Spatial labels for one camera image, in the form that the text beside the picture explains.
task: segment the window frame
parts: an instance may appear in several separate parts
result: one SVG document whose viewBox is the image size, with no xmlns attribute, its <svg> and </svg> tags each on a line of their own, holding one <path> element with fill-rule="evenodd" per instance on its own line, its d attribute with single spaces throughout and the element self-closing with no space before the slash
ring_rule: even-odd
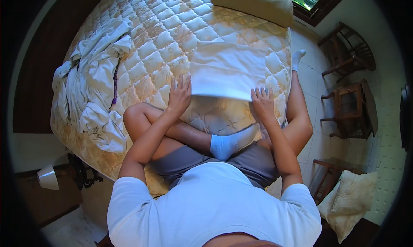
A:
<svg viewBox="0 0 413 247">
<path fill-rule="evenodd" d="M 317 26 L 342 0 L 318 0 L 311 10 L 298 5 L 294 1 L 294 16 L 302 21 Z"/>
</svg>

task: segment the person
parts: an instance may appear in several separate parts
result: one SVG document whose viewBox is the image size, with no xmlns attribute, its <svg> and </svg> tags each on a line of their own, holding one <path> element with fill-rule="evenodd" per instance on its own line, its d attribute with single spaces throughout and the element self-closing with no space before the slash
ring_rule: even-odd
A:
<svg viewBox="0 0 413 247">
<path fill-rule="evenodd" d="M 124 246 L 312 246 L 321 219 L 303 184 L 297 155 L 313 133 L 292 55 L 292 80 L 281 129 L 273 92 L 251 89 L 260 123 L 230 136 L 199 131 L 179 120 L 191 102 L 190 76 L 182 74 L 162 111 L 139 103 L 123 116 L 134 142 L 115 182 L 107 213 L 112 243 Z M 265 138 L 249 144 L 259 127 Z M 144 166 L 171 184 L 153 199 Z M 282 178 L 281 199 L 263 189 Z"/>
</svg>

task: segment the hand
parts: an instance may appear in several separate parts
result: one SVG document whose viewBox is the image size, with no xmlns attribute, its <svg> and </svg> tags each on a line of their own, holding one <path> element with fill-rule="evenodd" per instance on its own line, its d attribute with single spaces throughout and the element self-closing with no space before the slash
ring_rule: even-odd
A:
<svg viewBox="0 0 413 247">
<path fill-rule="evenodd" d="M 183 82 L 183 75 L 178 78 L 178 86 L 175 88 L 175 78 L 171 81 L 171 90 L 169 91 L 169 103 L 166 110 L 169 110 L 177 119 L 183 115 L 191 103 L 192 84 L 191 76 L 188 76 Z"/>
<path fill-rule="evenodd" d="M 268 95 L 265 93 L 264 88 L 261 88 L 261 92 L 258 88 L 255 88 L 255 90 L 251 89 L 251 98 L 255 114 L 263 125 L 265 126 L 267 121 L 272 122 L 275 119 L 273 89 L 270 88 Z"/>
</svg>

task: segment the gray shorts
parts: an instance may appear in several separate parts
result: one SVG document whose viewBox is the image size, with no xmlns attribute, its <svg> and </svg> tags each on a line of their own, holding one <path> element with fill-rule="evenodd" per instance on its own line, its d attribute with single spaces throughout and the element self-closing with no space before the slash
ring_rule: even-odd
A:
<svg viewBox="0 0 413 247">
<path fill-rule="evenodd" d="M 152 161 L 150 165 L 166 182 L 171 184 L 169 187 L 171 189 L 176 186 L 179 178 L 186 171 L 206 162 L 229 163 L 243 172 L 252 185 L 261 189 L 271 185 L 280 176 L 274 164 L 272 152 L 265 147 L 258 146 L 256 141 L 228 161 L 207 157 L 185 145 Z"/>
</svg>

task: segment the white mattress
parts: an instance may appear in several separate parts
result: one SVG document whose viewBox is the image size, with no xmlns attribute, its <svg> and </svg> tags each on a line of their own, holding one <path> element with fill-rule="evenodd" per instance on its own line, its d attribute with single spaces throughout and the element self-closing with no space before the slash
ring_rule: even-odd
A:
<svg viewBox="0 0 413 247">
<path fill-rule="evenodd" d="M 147 102 L 159 108 L 168 105 L 172 76 L 186 76 L 198 41 L 229 42 L 266 51 L 266 86 L 275 93 L 275 115 L 285 121 L 290 90 L 290 29 L 231 9 L 213 6 L 210 0 L 102 0 L 87 17 L 67 51 L 69 59 L 75 45 L 90 37 L 100 25 L 113 17 L 129 18 L 133 23 L 131 53 L 119 62 L 117 99 L 111 110 L 123 115 L 135 103 Z M 228 135 L 255 123 L 249 104 L 242 100 L 193 96 L 181 117 L 199 130 Z M 62 122 L 52 110 L 50 124 L 59 139 L 83 161 L 112 180 L 116 180 L 123 158 L 132 141 L 126 130 L 124 153 L 100 150 L 87 133 Z M 167 191 L 167 185 L 149 166 L 145 168 L 152 194 Z"/>
</svg>

